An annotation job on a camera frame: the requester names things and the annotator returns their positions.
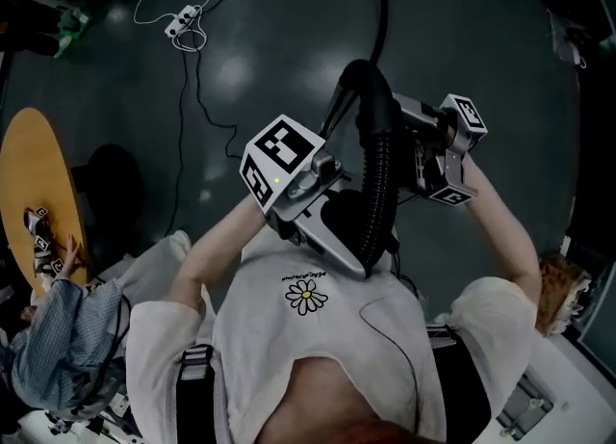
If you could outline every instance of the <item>black shoulder strap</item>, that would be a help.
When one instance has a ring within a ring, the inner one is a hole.
[[[216,444],[214,369],[210,365],[213,350],[210,345],[197,345],[182,355],[175,390],[178,444]]]
[[[454,330],[454,343],[433,348],[441,380],[448,444],[472,444],[490,423],[490,402],[468,348]]]

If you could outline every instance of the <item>round wooden table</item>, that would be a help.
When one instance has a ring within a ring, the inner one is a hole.
[[[0,147],[0,214],[19,269],[37,295],[43,296],[40,278],[34,273],[34,239],[23,224],[24,210],[40,206],[49,211],[56,241],[65,247],[66,234],[72,234],[88,261],[70,168],[47,118],[28,108],[13,118]],[[57,252],[64,260],[65,250],[57,248]],[[86,284],[88,271],[79,268],[71,279]]]

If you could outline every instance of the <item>gray floor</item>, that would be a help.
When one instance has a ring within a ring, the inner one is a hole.
[[[144,0],[140,19],[179,12],[202,0]],[[137,26],[137,0],[118,0],[61,60],[15,56],[3,130],[33,106],[52,120],[69,163],[86,163],[101,144],[121,144],[138,160],[146,203],[137,240],[145,247],[167,227],[177,172],[180,53],[166,23]],[[344,66],[368,57],[378,0],[228,0],[203,26],[202,94],[214,119],[237,123],[236,153],[284,113],[318,129]],[[194,73],[191,57],[191,74]],[[448,92],[468,95],[489,136],[475,159],[529,230],[540,252],[557,248],[577,178],[578,103],[573,68],[551,48],[539,0],[391,0],[379,63],[395,91],[438,105]],[[224,157],[228,134],[186,104],[177,226],[195,239],[245,195],[237,161]],[[351,131],[333,142],[343,162],[361,169]],[[418,200],[398,213],[402,269],[445,308],[472,279],[498,267],[463,209]]]

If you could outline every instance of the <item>white t-shirt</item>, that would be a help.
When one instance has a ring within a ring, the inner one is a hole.
[[[311,249],[283,242],[266,228],[244,249],[214,322],[211,309],[203,320],[179,303],[136,306],[126,371],[143,437],[151,444],[175,444],[182,353],[197,338],[212,336],[236,444],[254,442],[286,392],[294,361],[309,356],[336,359],[380,418],[444,441],[445,407],[424,314],[413,294],[380,265],[368,280],[351,279]],[[519,287],[490,277],[469,285],[447,317],[474,339],[467,348],[493,416],[526,368],[535,315]]]

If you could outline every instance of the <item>power strip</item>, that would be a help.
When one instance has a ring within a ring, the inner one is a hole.
[[[166,35],[170,39],[174,39],[193,22],[199,11],[194,6],[186,6],[175,18],[169,23],[165,29]]]

